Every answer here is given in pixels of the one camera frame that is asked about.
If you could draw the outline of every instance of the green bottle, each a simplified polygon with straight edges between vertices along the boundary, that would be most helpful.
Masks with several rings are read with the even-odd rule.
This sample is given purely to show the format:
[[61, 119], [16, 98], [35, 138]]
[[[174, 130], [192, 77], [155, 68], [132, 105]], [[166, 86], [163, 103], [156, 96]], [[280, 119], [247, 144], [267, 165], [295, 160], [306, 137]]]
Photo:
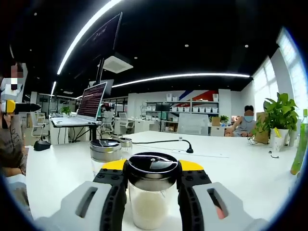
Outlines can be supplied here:
[[303, 164], [308, 142], [308, 110], [304, 109], [304, 118], [300, 124], [299, 143], [294, 162], [291, 167], [291, 174], [296, 175]]

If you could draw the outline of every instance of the laptop screen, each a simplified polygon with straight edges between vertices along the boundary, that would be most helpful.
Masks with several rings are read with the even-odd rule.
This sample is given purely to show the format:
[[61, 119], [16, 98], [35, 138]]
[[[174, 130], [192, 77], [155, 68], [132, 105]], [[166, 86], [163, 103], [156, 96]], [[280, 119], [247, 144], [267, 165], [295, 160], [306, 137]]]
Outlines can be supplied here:
[[77, 115], [96, 118], [107, 83], [101, 83], [84, 90]]

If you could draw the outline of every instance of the power cord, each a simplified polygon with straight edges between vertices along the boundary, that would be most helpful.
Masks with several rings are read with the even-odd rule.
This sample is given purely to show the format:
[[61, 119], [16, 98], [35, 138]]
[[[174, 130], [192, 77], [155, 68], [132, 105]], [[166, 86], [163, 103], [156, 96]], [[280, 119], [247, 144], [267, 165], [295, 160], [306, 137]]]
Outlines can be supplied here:
[[74, 139], [75, 139], [75, 128], [74, 128], [74, 127], [73, 127], [73, 132], [74, 132], [74, 136], [73, 136], [72, 142], [73, 142]]
[[66, 139], [66, 128], [65, 128], [65, 133], [64, 133], [64, 143], [65, 143], [65, 139]]
[[59, 132], [58, 132], [58, 144], [59, 144], [60, 129], [61, 128], [59, 128]]
[[87, 130], [87, 131], [85, 131], [84, 133], [82, 133], [80, 136], [77, 136], [74, 142], [76, 142], [78, 138], [82, 137], [82, 136], [83, 136], [84, 134], [86, 134], [88, 131], [90, 131], [90, 129]]
[[193, 153], [192, 145], [189, 141], [187, 140], [169, 140], [169, 141], [153, 141], [153, 142], [132, 142], [133, 144], [149, 144], [149, 143], [165, 143], [165, 142], [176, 142], [176, 141], [185, 141], [189, 144], [189, 148], [186, 150], [187, 153]]

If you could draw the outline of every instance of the cardboard box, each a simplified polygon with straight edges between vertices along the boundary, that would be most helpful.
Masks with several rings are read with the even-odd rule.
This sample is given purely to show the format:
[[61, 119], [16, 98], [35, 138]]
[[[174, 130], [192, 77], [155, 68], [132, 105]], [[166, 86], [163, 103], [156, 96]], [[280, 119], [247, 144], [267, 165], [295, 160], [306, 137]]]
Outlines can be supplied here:
[[220, 127], [220, 117], [212, 117], [212, 126]]

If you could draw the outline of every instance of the office desk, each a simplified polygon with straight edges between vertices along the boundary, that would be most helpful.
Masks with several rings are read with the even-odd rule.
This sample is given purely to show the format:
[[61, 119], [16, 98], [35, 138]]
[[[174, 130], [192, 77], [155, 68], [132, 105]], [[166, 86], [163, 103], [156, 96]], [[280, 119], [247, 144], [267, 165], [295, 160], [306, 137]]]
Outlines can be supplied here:
[[[142, 120], [142, 119], [128, 119], [129, 121], [134, 121], [134, 133], [143, 132], [143, 131], [149, 131], [150, 125], [155, 124], [156, 121], [154, 120]], [[121, 132], [120, 127], [120, 118], [115, 118], [115, 134], [123, 134]]]
[[[250, 145], [246, 138], [179, 135], [147, 131], [128, 135], [135, 142], [174, 140], [179, 136], [191, 142], [193, 154], [185, 153], [186, 142], [133, 145], [133, 153], [162, 152], [177, 159], [202, 165], [212, 182], [220, 182], [244, 203], [254, 218], [271, 219], [283, 205], [295, 176], [290, 174], [295, 148], [286, 147], [279, 159], [271, 158], [267, 145]], [[35, 152], [29, 150], [27, 193], [34, 219], [49, 217], [60, 208], [61, 199], [84, 181], [94, 179], [102, 163], [92, 163], [88, 142], [51, 146]], [[158, 230], [181, 230], [177, 190], [173, 188], [169, 219]], [[139, 230], [131, 220], [129, 200], [123, 218], [123, 230]]]

